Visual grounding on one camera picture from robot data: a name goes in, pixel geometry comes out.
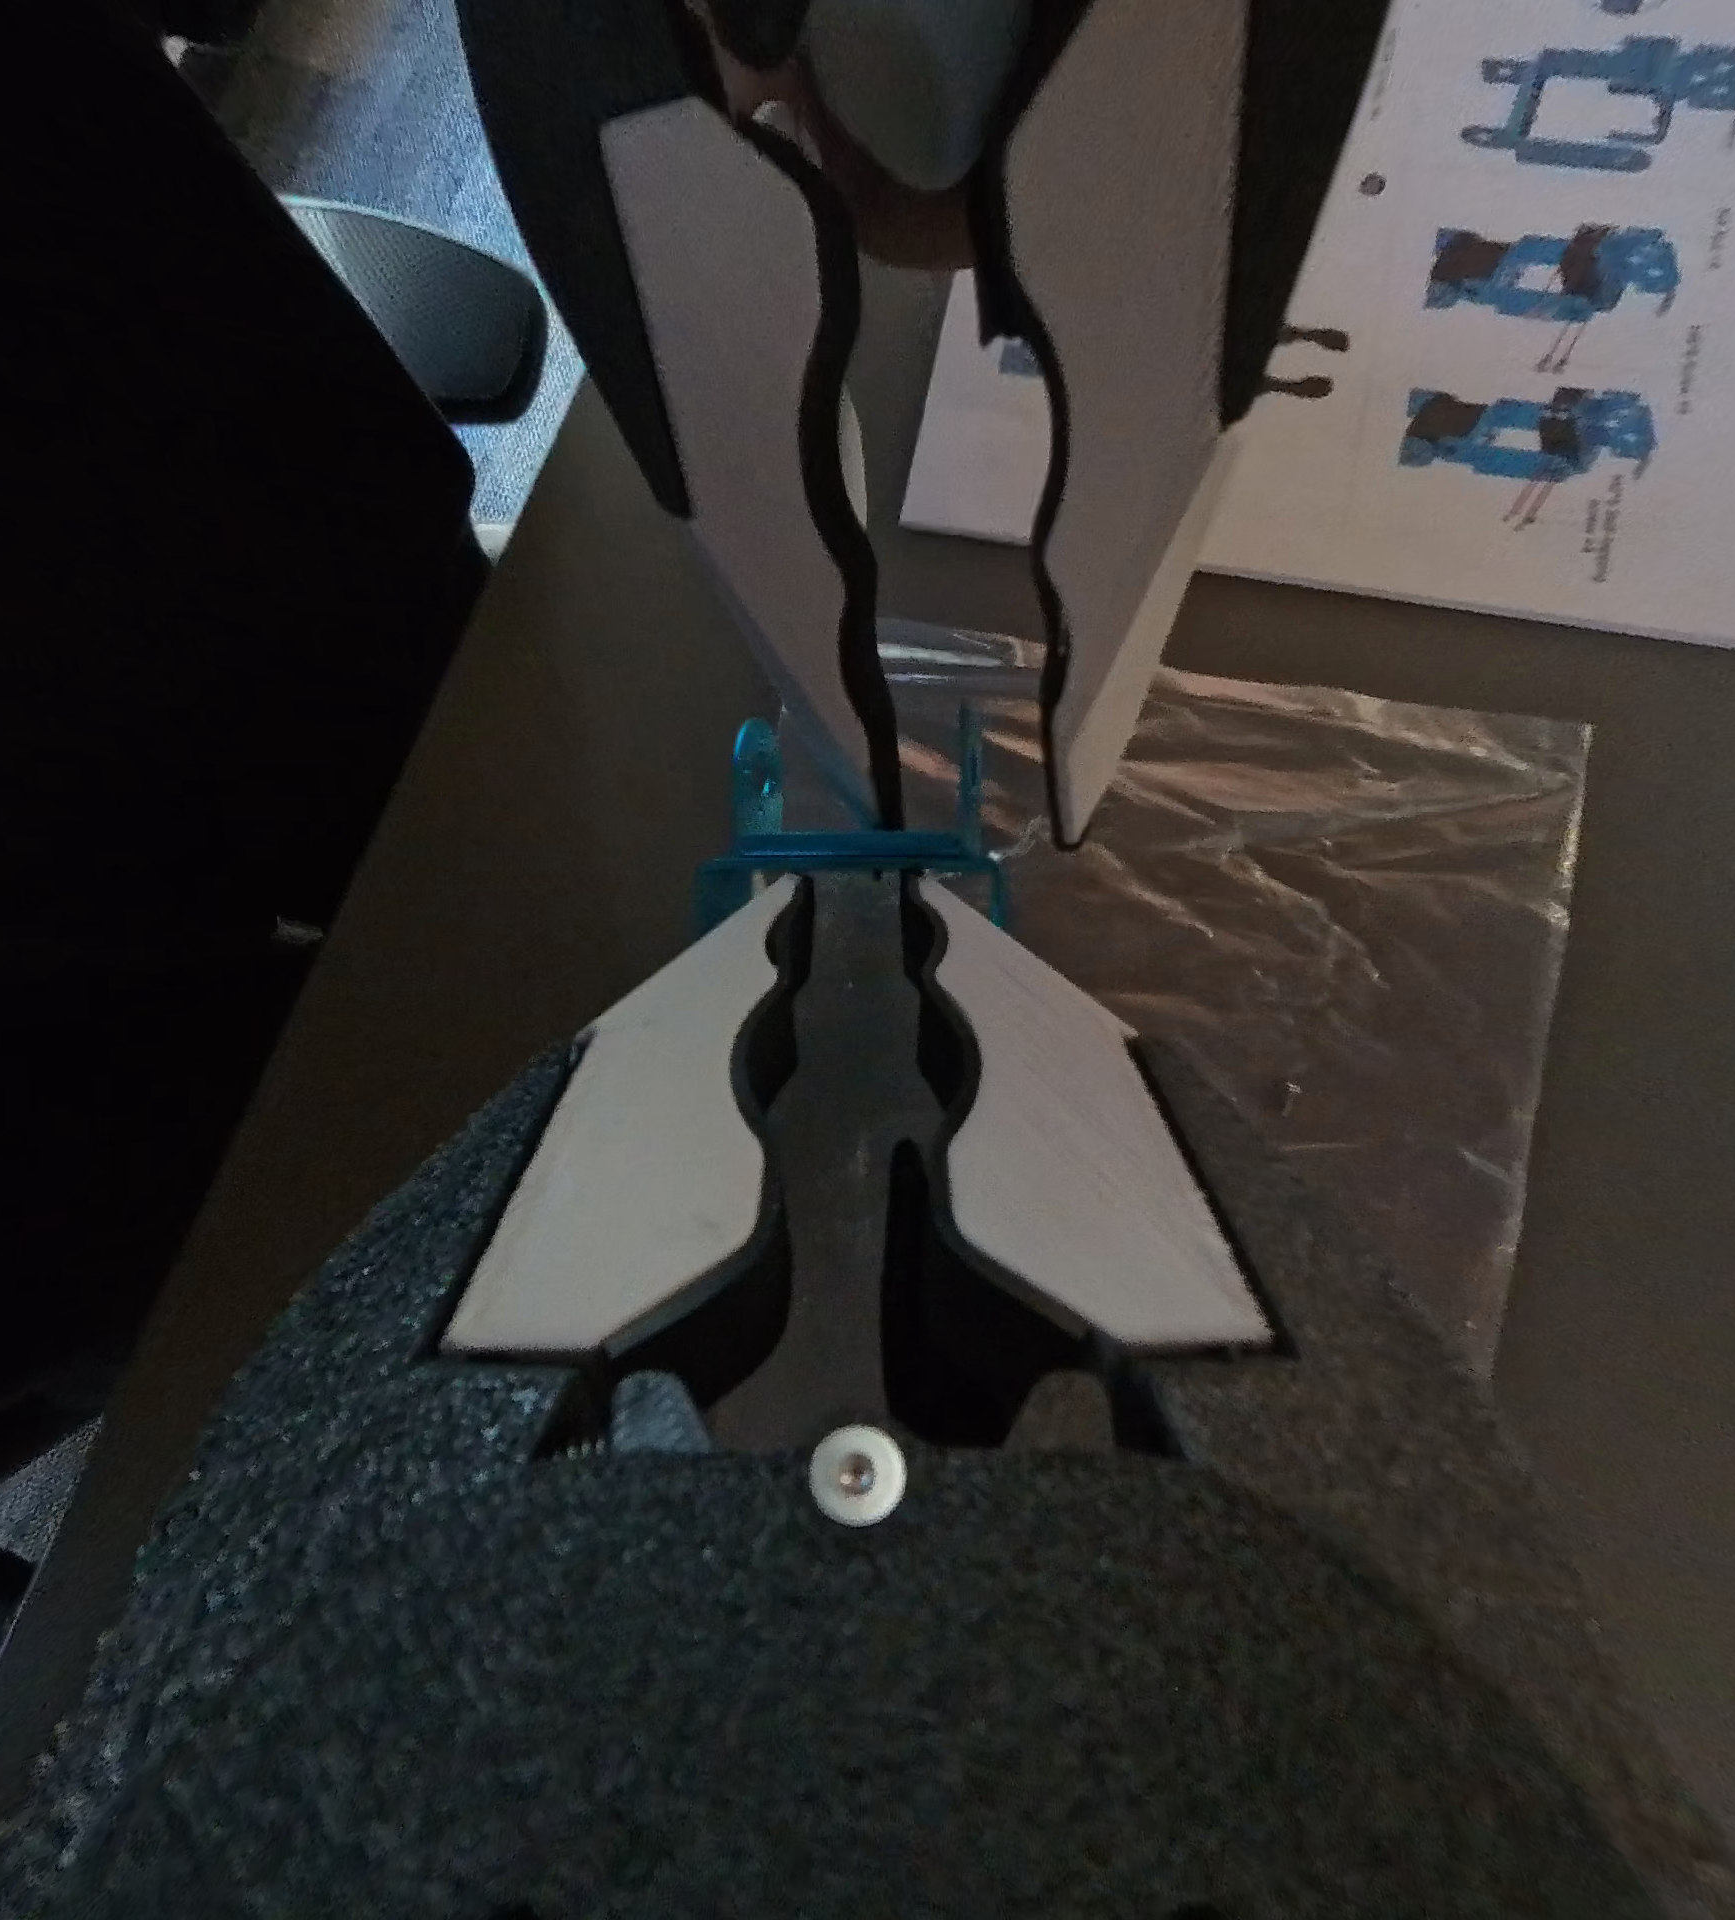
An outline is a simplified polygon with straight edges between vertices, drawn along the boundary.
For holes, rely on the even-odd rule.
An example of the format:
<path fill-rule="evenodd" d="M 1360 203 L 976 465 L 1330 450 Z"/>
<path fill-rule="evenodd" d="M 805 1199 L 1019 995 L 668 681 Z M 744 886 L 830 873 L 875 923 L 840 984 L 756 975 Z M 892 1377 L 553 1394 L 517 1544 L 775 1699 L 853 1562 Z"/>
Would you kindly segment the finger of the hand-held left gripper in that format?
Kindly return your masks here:
<path fill-rule="evenodd" d="M 601 131 L 687 524 L 784 708 L 856 814 L 901 830 L 880 570 L 849 393 L 857 250 L 831 184 L 700 99 Z"/>
<path fill-rule="evenodd" d="M 1243 6 L 1079 6 L 988 169 L 999 294 L 1045 382 L 1030 531 L 1048 824 L 1086 841 L 1225 481 L 1220 364 Z"/>

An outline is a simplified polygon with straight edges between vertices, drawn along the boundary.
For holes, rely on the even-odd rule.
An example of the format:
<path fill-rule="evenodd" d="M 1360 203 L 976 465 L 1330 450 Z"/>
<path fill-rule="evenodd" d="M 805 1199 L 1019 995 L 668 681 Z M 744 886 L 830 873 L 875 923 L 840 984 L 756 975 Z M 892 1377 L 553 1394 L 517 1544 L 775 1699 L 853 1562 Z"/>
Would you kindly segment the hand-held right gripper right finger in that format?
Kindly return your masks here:
<path fill-rule="evenodd" d="M 953 1257 L 1113 1353 L 1272 1348 L 1133 1032 L 937 879 L 901 925 Z"/>

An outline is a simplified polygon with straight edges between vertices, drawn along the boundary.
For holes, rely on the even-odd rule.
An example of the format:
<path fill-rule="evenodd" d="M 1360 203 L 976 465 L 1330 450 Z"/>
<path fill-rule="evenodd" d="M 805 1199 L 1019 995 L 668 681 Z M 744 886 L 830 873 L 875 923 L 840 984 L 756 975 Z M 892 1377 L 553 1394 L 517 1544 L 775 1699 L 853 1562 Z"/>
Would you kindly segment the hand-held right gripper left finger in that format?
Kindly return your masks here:
<path fill-rule="evenodd" d="M 771 882 L 583 1032 L 443 1353 L 623 1358 L 753 1247 L 768 1165 L 735 1051 L 791 991 L 805 903 Z"/>

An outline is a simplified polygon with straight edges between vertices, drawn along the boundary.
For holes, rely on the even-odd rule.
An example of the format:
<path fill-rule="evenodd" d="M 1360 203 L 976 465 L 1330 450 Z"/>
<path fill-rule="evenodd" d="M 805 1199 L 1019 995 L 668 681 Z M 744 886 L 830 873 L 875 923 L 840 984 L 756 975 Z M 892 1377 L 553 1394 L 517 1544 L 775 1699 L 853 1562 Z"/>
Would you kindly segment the long-legged blue U bracket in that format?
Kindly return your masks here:
<path fill-rule="evenodd" d="M 738 831 L 727 852 L 694 874 L 694 916 L 700 933 L 738 912 L 759 878 L 818 874 L 939 874 L 987 886 L 987 916 L 1008 928 L 1008 874 L 974 839 L 933 830 L 764 830 Z"/>

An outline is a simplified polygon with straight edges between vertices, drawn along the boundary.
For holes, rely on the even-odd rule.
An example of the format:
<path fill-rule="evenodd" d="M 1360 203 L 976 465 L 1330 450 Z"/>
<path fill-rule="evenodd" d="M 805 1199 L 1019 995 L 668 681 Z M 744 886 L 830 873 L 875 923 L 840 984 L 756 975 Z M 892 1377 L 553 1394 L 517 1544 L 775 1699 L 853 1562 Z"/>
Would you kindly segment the short-legged blue U bracket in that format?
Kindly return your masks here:
<path fill-rule="evenodd" d="M 734 738 L 734 836 L 728 852 L 703 874 L 953 874 L 983 878 L 994 897 L 1005 874 L 983 847 L 983 718 L 959 702 L 956 827 L 923 830 L 784 830 L 784 751 L 777 727 L 751 718 Z"/>

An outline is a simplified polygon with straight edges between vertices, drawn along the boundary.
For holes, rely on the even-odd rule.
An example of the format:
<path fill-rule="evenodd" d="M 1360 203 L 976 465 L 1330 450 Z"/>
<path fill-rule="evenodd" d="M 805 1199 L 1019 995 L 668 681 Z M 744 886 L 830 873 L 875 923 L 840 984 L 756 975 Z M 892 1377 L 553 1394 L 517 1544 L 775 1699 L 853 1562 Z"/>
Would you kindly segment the clear plastic bag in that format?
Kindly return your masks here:
<path fill-rule="evenodd" d="M 1038 764 L 1038 654 L 892 617 L 905 820 L 956 827 L 983 718 L 1008 932 L 1194 1062 L 1360 1226 L 1479 1377 L 1510 1297 L 1591 730 L 1162 667 L 1086 844 Z M 1263 1088 L 1304 1088 L 1276 1116 Z"/>

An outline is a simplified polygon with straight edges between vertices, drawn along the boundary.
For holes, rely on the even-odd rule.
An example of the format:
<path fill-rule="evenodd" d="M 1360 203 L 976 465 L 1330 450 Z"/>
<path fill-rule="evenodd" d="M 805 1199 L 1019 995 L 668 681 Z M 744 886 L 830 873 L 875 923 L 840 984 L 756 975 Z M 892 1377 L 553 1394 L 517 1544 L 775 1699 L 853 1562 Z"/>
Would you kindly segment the white instruction manual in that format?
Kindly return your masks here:
<path fill-rule="evenodd" d="M 1735 649 L 1735 6 L 1398 6 L 1206 564 Z"/>

